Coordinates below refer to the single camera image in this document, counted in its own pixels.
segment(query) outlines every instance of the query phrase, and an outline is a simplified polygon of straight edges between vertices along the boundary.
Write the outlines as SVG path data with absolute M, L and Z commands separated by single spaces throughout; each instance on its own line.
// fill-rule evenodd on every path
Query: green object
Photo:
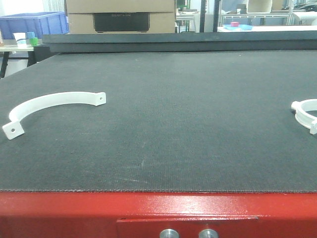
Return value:
M 31 38 L 29 40 L 30 40 L 31 46 L 37 46 L 38 45 L 39 39 L 37 37 Z

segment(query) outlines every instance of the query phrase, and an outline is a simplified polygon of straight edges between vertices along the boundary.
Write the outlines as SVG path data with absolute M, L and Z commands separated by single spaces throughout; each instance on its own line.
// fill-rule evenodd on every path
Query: metal button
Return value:
M 199 233 L 199 238 L 218 238 L 218 233 L 214 230 L 206 229 Z
M 166 229 L 160 233 L 159 238 L 179 238 L 179 234 L 176 230 Z

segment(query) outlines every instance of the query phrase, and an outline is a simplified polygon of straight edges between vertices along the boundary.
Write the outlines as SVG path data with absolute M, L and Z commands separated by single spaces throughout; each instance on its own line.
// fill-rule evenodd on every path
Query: red object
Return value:
M 230 26 L 231 26 L 231 27 L 239 27 L 239 22 L 237 22 L 237 21 L 232 21 L 232 22 L 230 23 Z
M 0 192 L 1 238 L 317 237 L 317 193 Z

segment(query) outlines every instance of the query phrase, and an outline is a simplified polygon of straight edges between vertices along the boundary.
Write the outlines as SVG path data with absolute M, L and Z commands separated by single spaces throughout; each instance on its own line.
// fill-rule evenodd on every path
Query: white plastic pipe clamp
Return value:
M 106 103 L 106 93 L 90 92 L 65 92 L 55 93 L 26 101 L 16 106 L 9 114 L 10 123 L 2 127 L 7 138 L 12 140 L 22 134 L 24 130 L 21 126 L 21 120 L 26 116 L 44 108 L 50 108 L 64 104 L 90 104 L 99 106 Z
M 308 114 L 309 111 L 317 111 L 317 99 L 309 99 L 301 102 L 293 102 L 292 109 L 295 110 L 295 119 L 299 124 L 310 129 L 310 133 L 317 133 L 317 118 Z

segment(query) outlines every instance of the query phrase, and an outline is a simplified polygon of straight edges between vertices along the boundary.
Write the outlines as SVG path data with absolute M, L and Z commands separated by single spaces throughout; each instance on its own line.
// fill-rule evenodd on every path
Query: white table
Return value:
M 27 45 L 26 47 L 18 47 L 17 45 L 4 45 L 0 47 L 0 52 L 3 52 L 0 78 L 3 78 L 5 76 L 8 60 L 28 60 L 27 67 L 36 63 L 34 48 L 30 45 Z M 10 52 L 28 52 L 28 57 L 9 57 Z
M 244 30 L 230 31 L 224 27 L 218 27 L 218 32 L 237 32 Z M 251 31 L 317 31 L 317 26 L 254 26 Z

